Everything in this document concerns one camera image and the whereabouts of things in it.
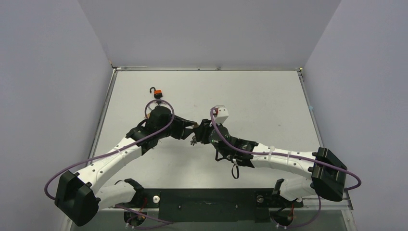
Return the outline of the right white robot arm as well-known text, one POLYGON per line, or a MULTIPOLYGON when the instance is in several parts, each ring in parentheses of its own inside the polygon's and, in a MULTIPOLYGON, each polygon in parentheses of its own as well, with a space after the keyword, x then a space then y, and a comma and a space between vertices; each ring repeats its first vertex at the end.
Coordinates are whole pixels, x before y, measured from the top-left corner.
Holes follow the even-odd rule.
POLYGON ((295 174, 295 178, 277 180, 271 193, 277 205, 311 195, 334 202, 343 199, 347 167, 327 148, 320 147, 315 152, 276 149, 233 137, 222 125, 214 129, 208 119, 194 126, 193 132, 193 143, 213 145, 222 159, 236 167, 271 168, 295 174))

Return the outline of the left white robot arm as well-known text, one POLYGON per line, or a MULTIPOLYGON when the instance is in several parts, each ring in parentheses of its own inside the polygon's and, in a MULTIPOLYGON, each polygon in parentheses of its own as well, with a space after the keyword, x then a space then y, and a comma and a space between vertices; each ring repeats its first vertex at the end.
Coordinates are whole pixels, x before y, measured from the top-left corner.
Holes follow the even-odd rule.
POLYGON ((77 226, 87 224, 98 211, 116 204, 140 206, 144 195, 137 190, 134 180, 123 180, 117 186, 105 187, 104 184, 127 164, 154 148, 160 139, 184 140, 195 126, 197 122, 181 118, 167 107, 156 106, 108 153, 91 158, 91 164, 75 173, 64 170, 59 177, 55 205, 77 226))

